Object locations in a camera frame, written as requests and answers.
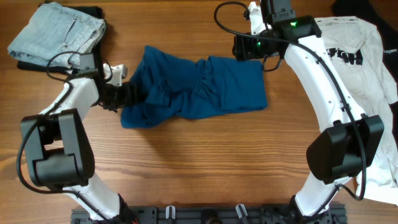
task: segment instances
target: black mounting base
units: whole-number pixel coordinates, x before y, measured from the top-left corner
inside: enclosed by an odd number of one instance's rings
[[[262,207],[247,207],[249,224],[288,224],[286,218],[279,215],[280,211],[288,205],[265,205]],[[137,215],[140,224],[169,224],[165,218],[165,208],[157,207],[130,207]],[[241,224],[235,207],[226,208],[176,208],[174,224],[204,224],[202,211],[213,209],[223,224]],[[72,210],[71,224],[92,224],[89,214],[84,209]],[[347,224],[346,209],[344,205],[333,204],[318,220],[310,224]]]

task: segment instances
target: jeans pocket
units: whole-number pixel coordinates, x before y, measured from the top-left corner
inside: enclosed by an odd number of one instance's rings
[[[65,51],[80,18],[81,15],[62,10],[55,2],[41,5],[19,34],[21,40],[15,51],[49,60]]]
[[[67,48],[70,44],[75,41],[79,31],[81,30],[81,24],[78,24],[79,20],[77,18],[71,20],[65,29],[65,33],[62,36],[62,45]]]

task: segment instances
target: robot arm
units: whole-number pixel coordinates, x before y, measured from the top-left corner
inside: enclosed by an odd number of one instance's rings
[[[93,105],[101,104],[114,110],[133,103],[129,83],[121,83],[127,68],[104,64],[104,75],[100,75],[92,55],[81,56],[81,63],[86,63],[86,69],[70,80],[72,85],[65,83],[61,94],[48,108],[39,115],[25,117],[21,122],[23,135],[33,122],[38,122],[25,145],[30,179],[36,186],[45,186],[51,191],[78,192],[80,197],[64,194],[78,202],[90,214],[91,220],[106,218],[114,223],[132,223],[135,216],[121,196],[95,174],[93,151],[82,124]],[[71,92],[57,109],[42,121],[41,116],[50,111],[70,88]],[[45,150],[46,144],[57,140],[63,141],[63,148]]]
[[[298,76],[317,115],[321,135],[307,150],[311,173],[290,202],[291,212],[295,212],[290,219],[293,223],[304,222],[328,209],[340,186],[364,169],[362,159],[366,167],[371,165],[384,125],[379,116],[368,118],[354,101],[329,59],[316,22],[310,16],[296,18],[289,0],[262,0],[260,6],[250,3],[245,18],[251,21],[251,35],[222,26],[216,17],[219,8],[215,11],[216,23],[236,34],[235,57],[238,60],[264,57],[265,60],[279,54]],[[364,144],[364,156],[358,141]]]

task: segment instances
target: folded jeans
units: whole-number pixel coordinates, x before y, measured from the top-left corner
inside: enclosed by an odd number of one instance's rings
[[[68,6],[68,7],[89,14],[97,19],[103,18],[102,8],[98,6]],[[101,55],[101,44],[98,43],[97,45],[95,45],[91,53],[95,55]],[[46,66],[36,65],[30,62],[23,62],[20,60],[17,63],[17,68],[21,70],[36,71],[36,72],[45,72],[47,70]],[[58,72],[62,74],[70,74],[69,73],[70,70],[71,68],[60,67],[60,66],[51,66],[49,68],[49,72]]]
[[[42,4],[8,47],[9,54],[23,62],[46,66],[56,54],[65,51],[91,52],[106,28],[103,19],[63,7],[56,2]],[[65,54],[51,66],[77,67],[79,56]]]

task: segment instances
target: green led light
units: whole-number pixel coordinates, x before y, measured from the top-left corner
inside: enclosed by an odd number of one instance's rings
[[[297,21],[291,22],[290,25],[291,25],[293,28],[296,28],[296,26],[297,26]]]

